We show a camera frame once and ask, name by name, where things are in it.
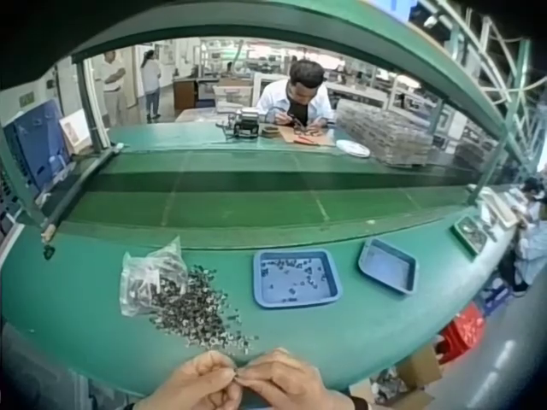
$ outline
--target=man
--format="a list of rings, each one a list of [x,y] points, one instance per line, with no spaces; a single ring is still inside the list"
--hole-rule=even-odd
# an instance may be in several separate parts
[[[538,196],[541,192],[543,192],[543,190],[544,187],[535,178],[528,178],[521,186],[521,192],[528,200],[528,204],[526,205],[526,213],[521,216],[526,218],[528,222],[535,224],[539,221],[539,209],[541,204],[538,201]]]
[[[104,53],[99,73],[104,82],[104,105],[109,113],[110,126],[123,126],[127,117],[127,101],[122,90],[126,69],[119,60],[116,60],[115,51]]]
[[[521,220],[515,249],[502,259],[500,276],[511,286],[515,296],[522,296],[538,274],[547,266],[547,197],[539,200],[538,221]]]
[[[266,121],[279,126],[302,125],[317,130],[332,119],[325,85],[325,70],[314,61],[291,65],[290,78],[267,85],[257,104]]]

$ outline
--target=wrist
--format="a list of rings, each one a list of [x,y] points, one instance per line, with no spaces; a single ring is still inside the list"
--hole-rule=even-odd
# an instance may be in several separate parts
[[[356,410],[353,401],[342,393],[335,390],[328,390],[330,396],[330,407],[329,410]]]
[[[153,410],[152,407],[149,405],[149,398],[146,397],[141,401],[137,401],[134,405],[132,410]]]

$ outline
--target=gray floor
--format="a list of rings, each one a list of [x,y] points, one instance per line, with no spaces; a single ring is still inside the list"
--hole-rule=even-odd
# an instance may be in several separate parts
[[[160,119],[156,122],[174,122],[177,115],[174,112],[173,87],[164,87],[160,90]],[[144,98],[139,98],[138,104],[130,107],[127,112],[128,125],[146,124],[146,107]]]
[[[428,390],[428,410],[504,409],[522,390],[545,355],[547,272],[520,299],[486,321],[482,343],[452,364]]]

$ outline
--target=blue plastic tray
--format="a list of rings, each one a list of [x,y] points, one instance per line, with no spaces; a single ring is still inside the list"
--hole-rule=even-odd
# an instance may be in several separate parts
[[[261,250],[254,260],[256,302],[265,308],[296,308],[335,302],[342,285],[324,249]]]
[[[416,259],[379,239],[365,242],[359,257],[359,269],[366,276],[404,295],[416,292]]]

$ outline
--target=hand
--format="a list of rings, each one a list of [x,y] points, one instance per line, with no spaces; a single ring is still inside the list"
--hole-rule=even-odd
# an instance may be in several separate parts
[[[326,127],[326,120],[324,118],[316,118],[314,122],[306,127],[307,131],[319,131],[321,128]]]
[[[286,126],[292,123],[292,118],[287,113],[275,113],[275,124]]]
[[[236,410],[241,386],[233,382],[235,365],[230,358],[209,351],[185,363],[134,410]]]
[[[325,388],[319,370],[281,348],[239,369],[236,382],[275,410],[354,410],[349,397]]]

